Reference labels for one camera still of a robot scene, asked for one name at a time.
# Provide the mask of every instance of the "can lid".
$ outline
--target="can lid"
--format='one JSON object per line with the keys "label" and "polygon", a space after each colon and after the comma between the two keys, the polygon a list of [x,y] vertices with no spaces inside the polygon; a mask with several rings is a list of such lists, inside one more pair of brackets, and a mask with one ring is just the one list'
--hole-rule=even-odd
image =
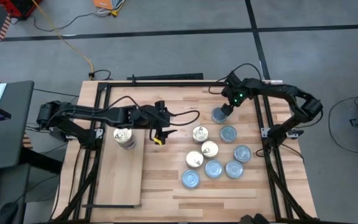
{"label": "can lid", "polygon": [[205,141],[201,146],[201,152],[208,158],[214,157],[218,153],[218,145],[212,141]]}
{"label": "can lid", "polygon": [[205,127],[198,126],[193,129],[193,136],[199,140],[206,140],[208,138],[208,130]]}
{"label": "can lid", "polygon": [[213,159],[205,165],[205,173],[210,178],[218,178],[223,173],[223,166],[219,161]]}
{"label": "can lid", "polygon": [[234,158],[240,162],[248,162],[252,157],[252,152],[248,146],[239,145],[234,150]]}
{"label": "can lid", "polygon": [[200,184],[200,175],[194,170],[186,170],[181,176],[181,182],[186,188],[196,188]]}
{"label": "can lid", "polygon": [[131,129],[119,129],[116,128],[114,130],[114,138],[118,143],[125,143],[132,137],[132,130]]}
{"label": "can lid", "polygon": [[199,167],[204,161],[203,155],[198,151],[191,151],[186,156],[186,162],[191,167]]}
{"label": "can lid", "polygon": [[212,117],[215,119],[215,120],[218,120],[218,121],[225,121],[227,116],[224,115],[224,113],[221,111],[220,108],[215,108],[214,110],[212,110]]}
{"label": "can lid", "polygon": [[232,126],[225,126],[221,129],[219,137],[221,137],[222,141],[224,142],[234,142],[237,137],[237,131]]}
{"label": "can lid", "polygon": [[239,161],[229,161],[226,164],[226,174],[231,178],[239,178],[244,173],[244,168]]}

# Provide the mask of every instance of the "wooden table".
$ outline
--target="wooden table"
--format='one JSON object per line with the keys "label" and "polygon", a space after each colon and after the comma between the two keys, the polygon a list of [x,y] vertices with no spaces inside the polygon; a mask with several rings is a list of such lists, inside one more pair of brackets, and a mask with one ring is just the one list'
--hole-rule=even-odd
{"label": "wooden table", "polygon": [[[98,82],[95,81],[83,82],[78,104],[93,106],[97,86]],[[253,216],[256,213],[263,214],[271,221],[275,220],[265,162],[263,158],[255,156],[255,151],[262,145],[253,101],[243,102],[241,107],[236,108],[225,122],[237,129],[236,141],[228,144],[219,138],[219,130],[223,125],[215,124],[211,120],[212,110],[220,107],[226,99],[220,95],[209,94],[207,87],[113,87],[110,101],[113,102],[124,95],[130,95],[140,105],[153,105],[155,101],[165,100],[166,107],[172,113],[199,110],[201,116],[199,120],[188,126],[171,126],[169,129],[178,131],[169,136],[164,146],[156,146],[149,141],[149,131],[146,131],[140,194],[141,207],[93,208],[91,222],[238,222],[240,217],[246,214]],[[275,123],[282,123],[290,117],[289,107],[285,101],[276,98],[269,98],[269,100]],[[122,100],[117,104],[117,106],[123,105],[132,105],[132,103],[129,100]],[[261,107],[265,117],[264,106],[261,105]],[[172,122],[184,123],[193,118],[194,114],[187,114],[173,118]],[[90,126],[88,121],[76,120],[75,122],[84,128]],[[226,174],[218,179],[210,179],[204,173],[204,166],[201,166],[197,169],[201,177],[199,187],[190,190],[182,186],[181,175],[189,169],[185,162],[186,154],[192,150],[199,150],[201,147],[192,140],[192,130],[199,125],[206,127],[209,131],[209,140],[218,144],[219,153],[216,159],[223,164],[233,159],[233,150],[237,145],[245,144],[251,148],[254,153],[253,158],[244,164],[244,175],[240,179],[230,179]],[[300,152],[297,141],[287,140],[285,144]],[[54,217],[59,215],[68,204],[78,149],[77,142],[68,144],[60,182],[60,198]],[[280,149],[289,191],[305,211],[315,217],[313,199],[301,158],[285,147]],[[102,150],[108,150],[106,142]],[[83,156],[84,152],[81,151],[76,166],[72,195],[78,187]],[[106,169],[105,167],[109,167],[106,164],[111,161],[111,158],[103,157],[102,152],[95,204],[98,204],[98,199],[103,197],[101,192],[106,190],[105,186],[100,184],[100,180],[109,177],[100,175],[108,173],[102,171]],[[279,190],[278,197],[282,216],[285,217],[282,195]],[[85,194],[83,204],[86,204],[87,198]],[[84,217],[84,214],[85,209],[82,208],[80,218]]]}

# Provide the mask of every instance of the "gold can lid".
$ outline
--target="gold can lid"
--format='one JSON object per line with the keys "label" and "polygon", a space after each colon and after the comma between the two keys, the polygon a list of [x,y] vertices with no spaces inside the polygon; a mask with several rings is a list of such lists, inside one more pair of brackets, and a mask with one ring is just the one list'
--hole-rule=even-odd
{"label": "gold can lid", "polygon": [[190,167],[196,168],[202,165],[204,157],[200,152],[191,151],[186,156],[186,162]]}
{"label": "gold can lid", "polygon": [[205,141],[208,138],[208,130],[205,127],[198,126],[193,129],[193,137],[198,141]]}
{"label": "gold can lid", "polygon": [[127,128],[124,129],[116,128],[114,130],[113,135],[118,143],[125,143],[128,140],[130,140],[130,138],[132,137],[132,130]]}
{"label": "gold can lid", "polygon": [[206,141],[201,146],[201,152],[205,157],[212,158],[218,153],[218,145],[212,141]]}

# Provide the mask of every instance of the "gray floor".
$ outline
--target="gray floor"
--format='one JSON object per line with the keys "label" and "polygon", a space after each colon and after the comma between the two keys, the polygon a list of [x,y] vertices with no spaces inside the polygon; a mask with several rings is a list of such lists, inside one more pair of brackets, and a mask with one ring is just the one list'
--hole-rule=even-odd
{"label": "gray floor", "polygon": [[[44,1],[41,6],[57,26],[79,14],[96,12],[91,1]],[[358,1],[282,0],[252,1],[259,27],[326,26],[358,24]],[[36,11],[37,24],[48,25]],[[100,34],[182,29],[248,28],[243,0],[128,0],[118,18],[78,19],[65,35]],[[35,30],[32,20],[10,26],[7,37],[54,35]],[[308,128],[300,138],[311,192],[318,216],[323,220],[358,223],[358,154],[343,151],[328,134],[332,105],[358,95],[358,30],[275,32],[260,35],[270,76],[296,85],[321,99],[322,122]],[[78,39],[70,43],[87,55],[96,69],[109,69],[113,78],[132,74],[159,75],[203,72],[207,79],[221,78],[242,62],[259,64],[252,34],[202,34],[158,37]],[[88,64],[59,40],[0,42],[0,79],[3,82],[33,80],[36,88],[78,94],[86,80]],[[252,70],[239,71],[254,77]],[[70,101],[67,96],[34,92],[29,122],[38,108],[51,100]],[[348,120],[358,114],[352,101],[339,105],[332,114],[333,133],[346,147],[358,150],[358,129]],[[44,134],[29,133],[36,151],[60,143]],[[53,156],[62,158],[63,150]],[[32,170],[35,184],[48,174]],[[54,196],[51,180],[27,196],[28,201]],[[45,221],[52,201],[28,204],[26,223]]]}

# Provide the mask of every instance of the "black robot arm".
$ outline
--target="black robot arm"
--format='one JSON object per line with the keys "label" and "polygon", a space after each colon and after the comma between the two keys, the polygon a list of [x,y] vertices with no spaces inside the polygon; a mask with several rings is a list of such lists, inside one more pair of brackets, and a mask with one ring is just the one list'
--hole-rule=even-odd
{"label": "black robot arm", "polygon": [[37,124],[41,129],[58,128],[65,134],[74,136],[86,149],[99,146],[103,130],[84,129],[70,119],[99,121],[115,128],[155,129],[156,144],[165,144],[165,138],[174,131],[162,131],[170,126],[170,117],[174,116],[165,107],[164,101],[152,105],[122,106],[107,109],[77,106],[67,102],[52,101],[41,106]]}
{"label": "black robot arm", "polygon": [[[229,116],[233,108],[240,106],[244,100],[251,100],[258,95],[281,98],[288,102],[293,116],[283,124],[275,124],[267,132],[268,140],[272,145],[280,145],[287,138],[287,132],[300,123],[312,121],[323,110],[319,100],[295,86],[271,85],[254,78],[245,78],[241,81],[234,72],[231,72],[224,82],[226,86],[222,91],[222,96],[229,100],[229,104],[224,104],[221,111],[226,116]],[[296,98],[304,99],[302,106],[298,106]]]}

